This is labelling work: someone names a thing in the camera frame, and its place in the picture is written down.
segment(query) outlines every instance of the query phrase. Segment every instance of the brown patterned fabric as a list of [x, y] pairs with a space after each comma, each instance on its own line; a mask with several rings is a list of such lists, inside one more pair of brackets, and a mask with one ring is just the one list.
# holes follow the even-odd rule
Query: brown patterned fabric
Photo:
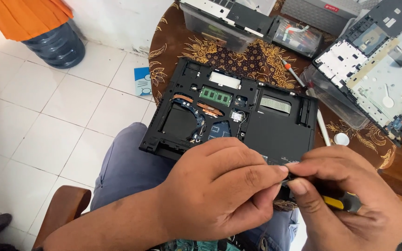
[[[282, 4], [282, 0], [277, 1], [271, 16], [282, 15], [280, 14]], [[282, 16], [299, 22], [289, 16]], [[324, 34], [327, 42], [335, 39], [326, 33], [322, 34]], [[179, 3], [176, 2], [162, 16], [151, 43], [149, 63], [152, 91], [156, 103], [162, 98], [180, 57], [188, 57], [201, 63], [279, 87], [293, 89], [297, 92], [304, 92], [304, 90], [285, 69], [281, 60], [284, 59], [290, 63], [298, 75], [303, 72], [306, 66], [311, 64], [310, 61], [293, 52], [265, 43], [260, 39], [251, 43], [243, 54], [236, 54], [217, 46], [203, 38], [201, 34], [186, 29], [184, 13], [179, 8]], [[327, 124], [332, 144], [334, 144], [333, 137], [335, 134], [345, 133], [350, 138], [349, 147], [369, 160], [375, 168], [387, 168], [391, 165], [396, 147], [375, 125], [369, 123], [364, 129], [355, 130], [340, 120], [324, 104], [320, 104], [320, 109]], [[315, 147], [322, 146], [325, 146], [325, 142], [319, 128], [317, 128]], [[274, 208], [279, 211], [291, 211], [295, 205], [277, 201], [274, 203]]]

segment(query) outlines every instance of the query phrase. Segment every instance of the finger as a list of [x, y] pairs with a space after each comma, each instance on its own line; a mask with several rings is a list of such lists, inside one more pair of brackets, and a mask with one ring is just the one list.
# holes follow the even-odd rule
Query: finger
[[301, 159], [307, 160], [316, 158], [349, 159], [358, 164], [360, 167], [363, 167], [371, 172], [376, 172], [375, 168], [368, 160], [344, 145], [320, 147], [305, 153]]
[[373, 205], [373, 202], [383, 198], [381, 195], [391, 196], [393, 193], [377, 173], [368, 172], [347, 159], [307, 159], [287, 166], [290, 172], [298, 176], [335, 180], [340, 189], [358, 195], [365, 205]]
[[284, 166], [249, 166], [221, 175], [211, 183], [218, 205], [235, 210], [257, 192], [280, 183], [288, 176]]
[[265, 165], [266, 162], [258, 152], [242, 146], [234, 146], [217, 151], [206, 158], [205, 165], [209, 167], [209, 178], [217, 179], [231, 170]]
[[312, 233], [314, 236], [310, 236], [309, 233], [308, 238], [319, 239], [324, 236], [329, 238], [330, 235], [335, 235], [334, 231], [346, 229], [308, 180], [297, 178], [289, 181], [288, 186], [296, 198], [307, 228], [314, 229]]
[[234, 146], [243, 146], [247, 147], [243, 142], [238, 140], [235, 137], [221, 137], [221, 138], [215, 138], [207, 141], [204, 144], [197, 145], [196, 147], [191, 148], [187, 152], [197, 152], [198, 154], [201, 154], [202, 156], [209, 156], [213, 153], [216, 153], [220, 150], [229, 148], [229, 147], [234, 147]]
[[274, 211], [272, 203], [279, 191], [280, 184], [275, 184], [256, 193], [231, 214], [224, 224], [224, 230], [234, 235], [268, 222]]

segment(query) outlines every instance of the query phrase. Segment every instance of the chair armrest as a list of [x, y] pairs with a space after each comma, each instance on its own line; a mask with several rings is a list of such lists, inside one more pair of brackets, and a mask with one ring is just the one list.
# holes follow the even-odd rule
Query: chair armrest
[[53, 231], [80, 217], [91, 201], [91, 191], [61, 186], [52, 197], [33, 248], [40, 247]]

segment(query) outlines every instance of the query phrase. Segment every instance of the hand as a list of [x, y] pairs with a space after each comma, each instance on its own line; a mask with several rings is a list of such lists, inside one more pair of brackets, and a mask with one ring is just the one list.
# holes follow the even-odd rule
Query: hand
[[210, 140], [187, 151], [155, 188], [159, 218], [170, 239], [233, 236], [271, 219], [287, 175], [236, 138]]
[[306, 224], [304, 251], [396, 249], [402, 239], [402, 203], [365, 158], [345, 146], [327, 146], [288, 168], [298, 176], [334, 180], [362, 203], [357, 214], [333, 213], [308, 180], [288, 182]]

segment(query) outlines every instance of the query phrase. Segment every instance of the jeans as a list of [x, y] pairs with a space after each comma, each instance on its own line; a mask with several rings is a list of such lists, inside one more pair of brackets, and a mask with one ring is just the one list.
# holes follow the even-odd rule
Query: jeans
[[[116, 136], [96, 180], [91, 211], [154, 188], [167, 178], [176, 162], [139, 150], [138, 146], [146, 131], [144, 124], [133, 123]], [[269, 222], [245, 234], [259, 250], [289, 251], [297, 222], [297, 209], [292, 212], [274, 212]]]

